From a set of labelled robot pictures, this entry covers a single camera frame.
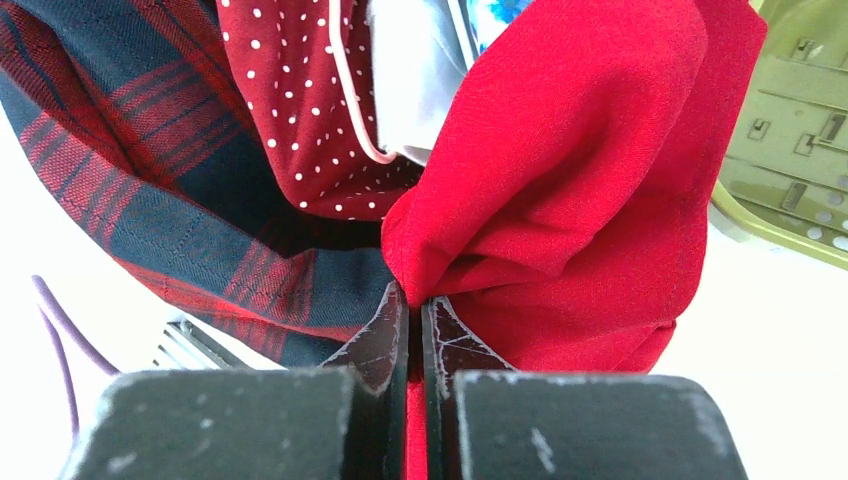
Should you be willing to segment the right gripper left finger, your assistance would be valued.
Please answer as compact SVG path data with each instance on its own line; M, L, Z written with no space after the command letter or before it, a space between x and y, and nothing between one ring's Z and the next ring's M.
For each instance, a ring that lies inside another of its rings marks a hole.
M400 479L409 311L389 283L319 365L148 370L101 396L64 479Z

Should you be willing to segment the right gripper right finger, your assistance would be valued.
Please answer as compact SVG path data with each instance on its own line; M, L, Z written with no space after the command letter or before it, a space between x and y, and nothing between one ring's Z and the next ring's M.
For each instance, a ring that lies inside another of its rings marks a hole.
M698 383L533 373L496 354L444 297L421 310L432 479L743 479Z

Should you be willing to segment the red pleated skirt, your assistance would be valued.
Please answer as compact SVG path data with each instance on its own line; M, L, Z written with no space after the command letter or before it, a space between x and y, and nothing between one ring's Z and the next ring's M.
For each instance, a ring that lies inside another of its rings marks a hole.
M531 2L383 221L409 304L447 297L521 370L650 371L766 32L746 1Z

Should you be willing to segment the red plaid shirt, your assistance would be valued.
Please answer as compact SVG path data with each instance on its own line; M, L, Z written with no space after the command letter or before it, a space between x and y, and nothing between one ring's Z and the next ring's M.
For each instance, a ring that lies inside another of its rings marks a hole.
M209 1L5 1L1 100L40 181L165 302L313 366L391 280L375 223L280 191Z

